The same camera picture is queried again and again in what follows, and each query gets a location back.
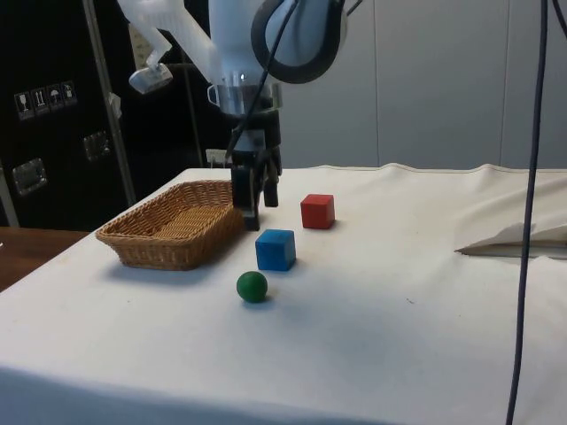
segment white wall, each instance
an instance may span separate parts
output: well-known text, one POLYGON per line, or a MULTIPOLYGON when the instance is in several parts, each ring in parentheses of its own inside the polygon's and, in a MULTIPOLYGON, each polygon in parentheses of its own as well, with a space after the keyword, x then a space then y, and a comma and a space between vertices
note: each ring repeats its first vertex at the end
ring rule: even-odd
MULTIPOLYGON (((539 7, 365 0, 331 70, 284 88, 284 165, 526 167, 539 7)), ((567 40, 551 7, 549 20, 540 165, 565 167, 567 40)))
POLYGON ((356 10, 323 77, 283 88, 283 166, 378 165, 374 7, 366 0, 356 10))

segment green ball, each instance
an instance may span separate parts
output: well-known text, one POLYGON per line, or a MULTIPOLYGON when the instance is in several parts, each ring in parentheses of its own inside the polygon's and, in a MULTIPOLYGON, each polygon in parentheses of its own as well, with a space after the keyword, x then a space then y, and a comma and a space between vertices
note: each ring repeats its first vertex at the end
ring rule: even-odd
POLYGON ((238 278, 238 295, 249 303, 261 303, 266 299, 268 281, 262 273, 246 272, 238 278))

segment wicker basket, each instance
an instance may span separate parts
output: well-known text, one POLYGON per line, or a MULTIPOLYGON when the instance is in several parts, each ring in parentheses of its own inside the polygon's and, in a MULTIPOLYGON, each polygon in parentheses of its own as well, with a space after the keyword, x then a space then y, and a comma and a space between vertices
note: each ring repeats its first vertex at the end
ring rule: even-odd
POLYGON ((126 266, 190 270, 244 229, 230 182, 181 183, 97 231, 126 266))

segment label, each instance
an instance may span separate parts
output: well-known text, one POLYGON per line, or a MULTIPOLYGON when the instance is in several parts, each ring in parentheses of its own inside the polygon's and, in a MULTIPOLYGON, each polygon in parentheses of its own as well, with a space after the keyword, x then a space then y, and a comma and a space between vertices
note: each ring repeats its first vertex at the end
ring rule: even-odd
POLYGON ((34 107, 29 92, 25 91, 14 95, 14 102, 16 102, 16 110, 18 111, 20 121, 34 118, 34 107))
POLYGON ((58 84, 52 84, 47 88, 47 98, 52 111, 56 111, 65 106, 63 90, 58 84))
POLYGON ((47 104, 47 94, 45 88, 34 89, 31 91, 32 103, 34 104, 35 115, 49 113, 50 107, 47 104))
POLYGON ((62 82, 61 90, 63 95, 63 102, 66 106, 77 104, 77 94, 74 91, 74 84, 72 81, 62 82))

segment table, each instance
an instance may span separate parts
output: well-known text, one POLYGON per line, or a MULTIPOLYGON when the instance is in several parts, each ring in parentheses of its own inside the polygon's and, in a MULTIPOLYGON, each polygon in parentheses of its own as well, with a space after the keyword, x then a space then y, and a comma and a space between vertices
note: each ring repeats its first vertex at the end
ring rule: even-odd
POLYGON ((59 255, 88 233, 0 228, 0 292, 59 255))
MULTIPOLYGON (((228 178, 189 170, 168 186, 228 178)), ((500 425, 518 261, 454 244, 521 220, 526 182, 492 166, 284 170, 261 226, 294 230, 298 263, 266 273, 262 305, 236 293, 257 233, 191 272, 124 267, 87 236, 0 294, 0 412, 16 425, 500 425), (307 193, 335 195, 332 230, 301 227, 307 193)), ((567 211, 566 190, 567 173, 539 173, 535 219, 567 211)), ((517 423, 567 423, 566 285, 567 264, 532 261, 517 423)))

